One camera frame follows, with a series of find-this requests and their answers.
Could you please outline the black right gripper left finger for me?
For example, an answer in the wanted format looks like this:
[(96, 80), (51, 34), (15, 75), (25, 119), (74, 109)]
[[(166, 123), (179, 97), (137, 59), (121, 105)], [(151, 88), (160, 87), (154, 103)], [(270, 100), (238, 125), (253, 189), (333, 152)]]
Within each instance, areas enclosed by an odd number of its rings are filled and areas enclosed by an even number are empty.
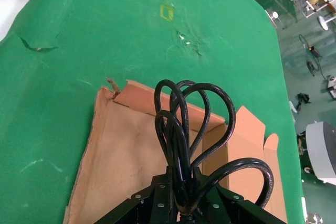
[(96, 223), (172, 223), (172, 168), (153, 176), (150, 186), (134, 193)]

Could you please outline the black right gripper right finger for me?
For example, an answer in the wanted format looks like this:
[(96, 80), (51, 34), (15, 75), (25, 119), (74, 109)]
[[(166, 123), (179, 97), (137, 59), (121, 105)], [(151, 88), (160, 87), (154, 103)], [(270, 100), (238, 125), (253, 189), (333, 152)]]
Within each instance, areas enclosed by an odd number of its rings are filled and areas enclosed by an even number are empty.
[(193, 194), (193, 223), (283, 223), (265, 210), (274, 188), (273, 174), (269, 167), (257, 169), (263, 175), (263, 187), (256, 202), (251, 202), (219, 185), (241, 167), (221, 167), (209, 176), (195, 168), (194, 179), (201, 184)]

